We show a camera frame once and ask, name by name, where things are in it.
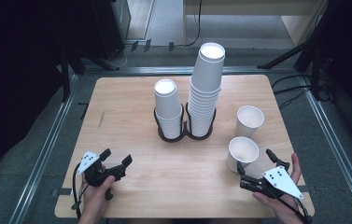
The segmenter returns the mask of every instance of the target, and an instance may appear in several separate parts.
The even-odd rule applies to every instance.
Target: person's right hand
[[[298,184],[299,178],[301,176],[301,167],[296,153],[292,153],[291,160],[292,160],[292,168],[293,168],[291,173],[291,179],[292,181],[294,181],[295,184]],[[261,203],[272,208],[275,212],[275,216],[277,217],[277,220],[280,223],[283,223],[283,224],[303,223],[297,217],[297,215],[295,215],[295,213],[291,211],[291,209],[287,208],[284,204],[282,204],[277,199],[269,198],[266,195],[263,195],[258,192],[254,192],[253,196]],[[298,204],[295,202],[292,196],[288,194],[284,194],[280,198],[298,211]]]

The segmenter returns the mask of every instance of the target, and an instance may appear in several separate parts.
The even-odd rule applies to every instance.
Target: white bracket
[[[303,199],[302,193],[294,181],[292,181],[284,166],[277,166],[272,170],[264,172],[263,177],[276,189],[280,189],[295,198]]]
[[[99,155],[96,155],[90,151],[86,151],[80,161],[79,168],[77,169],[77,174],[82,175],[92,164],[100,159]]]

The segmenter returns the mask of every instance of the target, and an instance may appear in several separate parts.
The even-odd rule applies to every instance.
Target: stack of cups
[[[167,139],[178,138],[182,133],[182,104],[176,84],[171,79],[161,79],[155,84],[155,117],[163,136]]]
[[[190,78],[188,131],[196,136],[208,134],[220,91],[225,49],[216,43],[205,43]]]

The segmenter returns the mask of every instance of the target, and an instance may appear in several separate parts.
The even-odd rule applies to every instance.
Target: human hand
[[[82,216],[80,217],[79,224],[84,223],[99,223],[100,219],[106,212],[108,201],[106,200],[106,191],[111,188],[115,182],[113,175],[106,178],[100,187],[87,186],[85,175],[82,177],[82,188],[86,188],[83,193],[84,206]]]
[[[295,184],[298,184],[299,178],[301,177],[301,167],[299,164],[298,156],[296,153],[292,153],[291,155],[292,160],[292,173],[291,179],[294,181]],[[275,216],[280,223],[283,224],[297,224],[302,223],[302,221],[295,215],[291,209],[287,208],[284,204],[282,204],[277,199],[272,199],[263,195],[259,192],[254,192],[253,196],[260,201],[261,203],[265,204],[266,206],[272,208],[275,212]],[[284,202],[288,203],[291,207],[295,208],[297,211],[298,204],[295,202],[294,198],[288,194],[284,194],[280,197]]]

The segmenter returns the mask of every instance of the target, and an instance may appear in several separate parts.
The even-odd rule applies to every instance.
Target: table top
[[[126,176],[113,185],[114,198],[106,217],[273,217],[273,211],[258,202],[251,191],[239,187],[240,175],[231,172],[225,162],[234,138],[236,112],[243,105],[254,105],[265,116],[263,125],[251,137],[260,155],[246,168],[246,174],[261,178],[263,172],[275,167],[266,148],[282,161],[291,162],[293,148],[268,78],[223,76],[210,137],[198,141],[185,136],[175,143],[161,140],[153,117],[154,86],[162,78],[166,77],[97,80],[63,188],[72,188],[73,171],[86,150],[100,154],[110,148],[112,154],[103,162],[107,168],[120,164],[129,154],[134,161]],[[176,83],[185,105],[190,77],[167,78]],[[303,176],[298,185],[304,185]],[[313,215],[309,193],[303,196]],[[72,195],[59,196],[56,216],[75,217],[70,209],[73,203]]]

